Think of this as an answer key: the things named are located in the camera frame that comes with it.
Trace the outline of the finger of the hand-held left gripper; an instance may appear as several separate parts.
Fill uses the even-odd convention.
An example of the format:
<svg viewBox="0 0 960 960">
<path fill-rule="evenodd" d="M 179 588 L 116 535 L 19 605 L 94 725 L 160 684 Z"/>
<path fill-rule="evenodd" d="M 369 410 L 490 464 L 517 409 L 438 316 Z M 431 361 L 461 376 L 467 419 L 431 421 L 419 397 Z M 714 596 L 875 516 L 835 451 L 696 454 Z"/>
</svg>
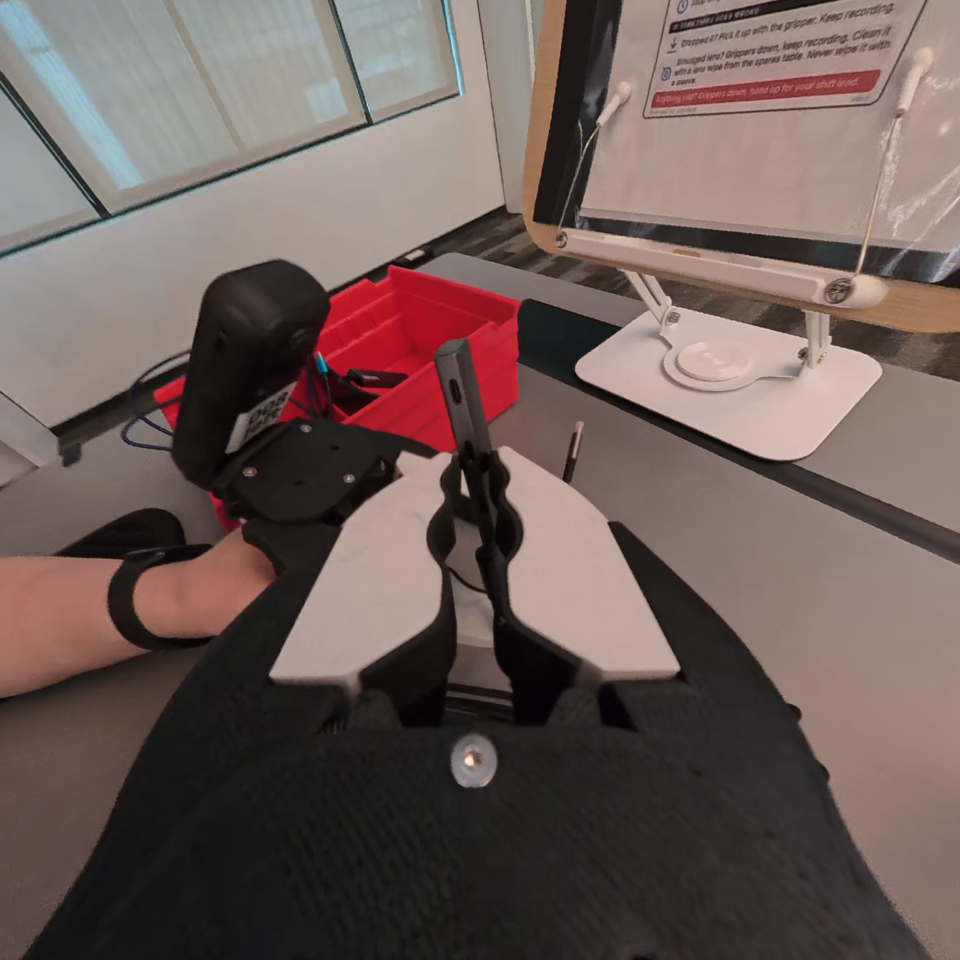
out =
<svg viewBox="0 0 960 960">
<path fill-rule="evenodd" d="M 424 457 L 410 451 L 401 451 L 393 468 L 393 481 L 412 478 L 417 484 L 441 484 L 454 458 L 450 453 Z"/>
<path fill-rule="evenodd" d="M 459 645 L 494 645 L 494 610 L 489 597 L 466 586 L 453 586 Z"/>
</svg>

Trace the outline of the red plastic bin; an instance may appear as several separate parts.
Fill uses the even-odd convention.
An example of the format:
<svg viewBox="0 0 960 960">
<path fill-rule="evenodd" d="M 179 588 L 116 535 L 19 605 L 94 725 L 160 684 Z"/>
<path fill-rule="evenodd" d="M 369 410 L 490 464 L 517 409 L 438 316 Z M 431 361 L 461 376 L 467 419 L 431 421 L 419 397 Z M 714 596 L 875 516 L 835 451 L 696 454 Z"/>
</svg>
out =
<svg viewBox="0 0 960 960">
<path fill-rule="evenodd" d="M 282 422 L 325 417 L 454 452 L 434 355 L 444 343 L 463 338 L 470 344 L 487 421 L 518 400 L 517 301 L 402 268 L 329 298 L 330 311 L 314 347 L 316 368 L 289 396 Z M 398 372 L 409 379 L 392 390 L 365 391 L 344 380 L 351 368 Z M 185 379 L 155 396 L 173 435 Z M 237 519 L 209 495 L 224 524 L 233 527 Z"/>
</svg>

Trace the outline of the printed instruction sheet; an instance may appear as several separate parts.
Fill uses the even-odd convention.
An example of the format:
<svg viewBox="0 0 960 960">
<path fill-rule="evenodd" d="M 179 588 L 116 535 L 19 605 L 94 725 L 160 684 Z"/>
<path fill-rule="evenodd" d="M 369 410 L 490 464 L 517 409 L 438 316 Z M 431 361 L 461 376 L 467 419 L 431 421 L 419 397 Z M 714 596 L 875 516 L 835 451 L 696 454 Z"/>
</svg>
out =
<svg viewBox="0 0 960 960">
<path fill-rule="evenodd" d="M 880 99 L 924 1 L 673 1 L 644 117 L 846 108 Z"/>
</svg>

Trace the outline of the person's left hand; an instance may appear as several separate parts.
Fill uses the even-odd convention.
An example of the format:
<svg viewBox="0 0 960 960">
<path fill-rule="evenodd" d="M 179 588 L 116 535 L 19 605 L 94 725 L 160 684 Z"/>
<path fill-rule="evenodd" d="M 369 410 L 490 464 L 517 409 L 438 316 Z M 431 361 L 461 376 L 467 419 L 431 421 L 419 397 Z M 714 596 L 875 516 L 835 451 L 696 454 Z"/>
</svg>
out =
<svg viewBox="0 0 960 960">
<path fill-rule="evenodd" d="M 216 637 L 277 578 L 270 560 L 235 530 L 198 558 L 143 573 L 133 608 L 151 634 L 168 640 Z"/>
</svg>

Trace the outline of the person's left forearm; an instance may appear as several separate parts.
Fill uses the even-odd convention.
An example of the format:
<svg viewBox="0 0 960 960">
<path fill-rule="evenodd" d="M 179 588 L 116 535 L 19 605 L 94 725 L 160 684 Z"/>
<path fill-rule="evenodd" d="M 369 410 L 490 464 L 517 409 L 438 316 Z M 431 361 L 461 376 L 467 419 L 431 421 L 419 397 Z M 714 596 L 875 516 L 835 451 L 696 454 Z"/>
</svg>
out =
<svg viewBox="0 0 960 960">
<path fill-rule="evenodd" d="M 42 690 L 141 654 L 108 597 L 118 559 L 1 560 L 1 697 Z"/>
</svg>

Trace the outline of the large grid window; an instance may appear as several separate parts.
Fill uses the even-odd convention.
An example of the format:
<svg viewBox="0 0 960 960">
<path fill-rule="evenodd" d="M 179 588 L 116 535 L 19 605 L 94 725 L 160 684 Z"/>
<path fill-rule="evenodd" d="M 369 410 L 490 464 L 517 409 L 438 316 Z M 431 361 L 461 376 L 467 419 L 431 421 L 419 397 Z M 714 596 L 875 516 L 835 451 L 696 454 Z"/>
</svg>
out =
<svg viewBox="0 0 960 960">
<path fill-rule="evenodd" d="M 463 92 L 450 2 L 3 1 L 2 255 Z"/>
</svg>

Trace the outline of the black wristband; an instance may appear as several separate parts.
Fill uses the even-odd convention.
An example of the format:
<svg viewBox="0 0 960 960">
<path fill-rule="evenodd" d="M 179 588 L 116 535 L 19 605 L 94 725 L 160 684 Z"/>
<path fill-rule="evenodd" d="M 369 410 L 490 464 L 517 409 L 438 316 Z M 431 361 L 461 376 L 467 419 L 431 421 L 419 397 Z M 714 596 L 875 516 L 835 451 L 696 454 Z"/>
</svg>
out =
<svg viewBox="0 0 960 960">
<path fill-rule="evenodd" d="M 147 572 L 202 557 L 212 545 L 180 544 L 126 553 L 113 574 L 107 588 L 106 607 L 117 632 L 131 645 L 142 651 L 169 652 L 196 649 L 207 645 L 212 636 L 164 637 L 151 632 L 136 611 L 135 592 L 140 578 Z"/>
</svg>

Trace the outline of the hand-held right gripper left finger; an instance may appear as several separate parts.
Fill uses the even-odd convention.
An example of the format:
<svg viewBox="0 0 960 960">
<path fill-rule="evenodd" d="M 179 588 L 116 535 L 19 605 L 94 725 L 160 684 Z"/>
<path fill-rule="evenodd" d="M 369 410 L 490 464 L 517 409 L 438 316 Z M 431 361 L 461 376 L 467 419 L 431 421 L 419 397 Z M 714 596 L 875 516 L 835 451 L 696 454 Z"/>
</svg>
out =
<svg viewBox="0 0 960 960">
<path fill-rule="evenodd" d="M 451 456 L 440 484 L 392 481 L 342 524 L 270 668 L 274 684 L 349 700 L 377 691 L 408 724 L 440 717 L 457 653 Z"/>
</svg>

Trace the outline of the black desk mat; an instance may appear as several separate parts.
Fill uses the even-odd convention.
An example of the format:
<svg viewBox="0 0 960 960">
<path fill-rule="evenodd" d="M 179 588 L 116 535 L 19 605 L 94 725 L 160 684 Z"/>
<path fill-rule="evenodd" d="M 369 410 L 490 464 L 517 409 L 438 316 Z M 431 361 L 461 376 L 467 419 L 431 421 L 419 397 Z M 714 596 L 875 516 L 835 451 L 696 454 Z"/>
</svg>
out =
<svg viewBox="0 0 960 960">
<path fill-rule="evenodd" d="M 955 565 L 959 563 L 959 534 L 953 529 L 827 478 L 798 462 L 773 462 L 737 450 L 580 379 L 575 373 L 577 362 L 613 337 L 612 325 L 533 298 L 522 301 L 517 318 L 520 365 L 906 544 Z"/>
</svg>

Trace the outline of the dark ribbed object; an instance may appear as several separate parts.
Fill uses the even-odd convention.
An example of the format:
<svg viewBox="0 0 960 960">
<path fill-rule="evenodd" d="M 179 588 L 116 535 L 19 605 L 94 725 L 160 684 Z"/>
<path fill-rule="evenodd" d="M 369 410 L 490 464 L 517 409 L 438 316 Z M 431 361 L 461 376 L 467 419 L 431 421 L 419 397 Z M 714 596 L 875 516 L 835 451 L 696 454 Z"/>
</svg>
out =
<svg viewBox="0 0 960 960">
<path fill-rule="evenodd" d="M 139 551 L 186 546 L 182 523 L 159 508 L 129 512 L 54 553 L 70 559 L 124 560 Z"/>
</svg>

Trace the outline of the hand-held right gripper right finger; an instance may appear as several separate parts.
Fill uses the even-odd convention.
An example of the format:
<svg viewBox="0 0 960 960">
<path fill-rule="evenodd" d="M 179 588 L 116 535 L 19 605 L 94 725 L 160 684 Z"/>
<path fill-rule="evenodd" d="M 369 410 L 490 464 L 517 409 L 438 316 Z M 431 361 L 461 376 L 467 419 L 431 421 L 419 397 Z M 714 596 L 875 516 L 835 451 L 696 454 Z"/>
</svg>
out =
<svg viewBox="0 0 960 960">
<path fill-rule="evenodd" d="M 672 681 L 678 659 L 604 514 L 508 446 L 490 456 L 494 654 L 514 720 L 543 725 L 568 691 Z"/>
</svg>

